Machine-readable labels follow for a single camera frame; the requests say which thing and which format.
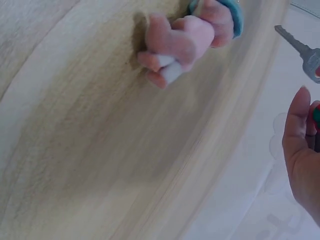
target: human hand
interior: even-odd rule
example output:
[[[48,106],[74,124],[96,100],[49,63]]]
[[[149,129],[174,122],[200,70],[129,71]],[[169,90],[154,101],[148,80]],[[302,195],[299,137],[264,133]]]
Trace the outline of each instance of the human hand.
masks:
[[[212,48],[221,48],[234,38],[234,20],[230,9],[218,0],[200,0],[194,13],[198,18],[210,23],[215,31]]]
[[[320,153],[315,152],[317,130],[309,91],[302,87],[295,95],[286,119],[282,140],[284,158],[294,198],[320,226]]]

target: pink plush foot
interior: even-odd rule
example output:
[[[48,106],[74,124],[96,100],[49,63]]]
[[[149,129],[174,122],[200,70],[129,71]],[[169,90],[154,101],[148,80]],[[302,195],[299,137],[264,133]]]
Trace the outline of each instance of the pink plush foot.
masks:
[[[160,89],[165,89],[168,85],[165,78],[154,71],[148,71],[146,78]]]
[[[152,54],[148,51],[138,53],[138,62],[154,72],[158,72],[161,68],[170,65],[174,61],[175,59],[171,56]]]
[[[149,71],[146,74],[147,79],[153,82],[161,89],[165,89],[168,85],[172,84],[183,73],[181,64],[174,61],[170,65],[161,68],[159,72]]]

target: finger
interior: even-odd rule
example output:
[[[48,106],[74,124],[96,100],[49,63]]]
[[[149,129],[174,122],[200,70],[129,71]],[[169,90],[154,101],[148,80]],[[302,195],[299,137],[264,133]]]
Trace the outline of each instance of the finger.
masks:
[[[222,48],[229,44],[234,37],[234,30],[232,29],[231,31],[227,31],[221,35],[215,36],[212,43],[211,47],[212,48]]]
[[[211,24],[226,24],[232,21],[230,9],[218,1],[212,1],[211,5],[204,7],[198,16]]]
[[[307,118],[310,109],[310,93],[305,87],[294,96],[290,105],[283,134],[283,150],[286,164],[289,168],[294,165],[294,156],[308,149],[306,141]]]
[[[225,33],[234,32],[234,21],[229,21],[225,24],[213,24],[215,36],[220,36]]]
[[[308,144],[308,147],[312,150],[315,149],[315,141],[316,141],[316,134],[317,130],[315,128],[314,122],[313,122],[313,117],[312,114],[315,110],[315,108],[320,104],[320,101],[314,101],[310,108],[309,108],[309,113],[308,117],[306,119],[306,133],[305,133],[305,140]]]

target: metal key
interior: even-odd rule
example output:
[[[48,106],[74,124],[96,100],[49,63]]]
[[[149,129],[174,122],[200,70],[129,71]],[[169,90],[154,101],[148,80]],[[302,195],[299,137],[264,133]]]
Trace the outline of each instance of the metal key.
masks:
[[[311,49],[308,45],[296,40],[281,25],[274,26],[274,29],[300,53],[300,57],[303,59],[302,68],[305,74],[312,81],[320,84],[320,75],[316,73],[316,70],[320,67],[320,49]]]

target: wood grain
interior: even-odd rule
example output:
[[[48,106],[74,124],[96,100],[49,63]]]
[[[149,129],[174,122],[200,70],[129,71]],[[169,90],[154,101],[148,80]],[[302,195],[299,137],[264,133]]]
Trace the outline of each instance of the wood grain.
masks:
[[[255,106],[289,1],[242,0],[240,39],[161,91],[145,14],[179,0],[0,2],[0,239],[184,235]]]

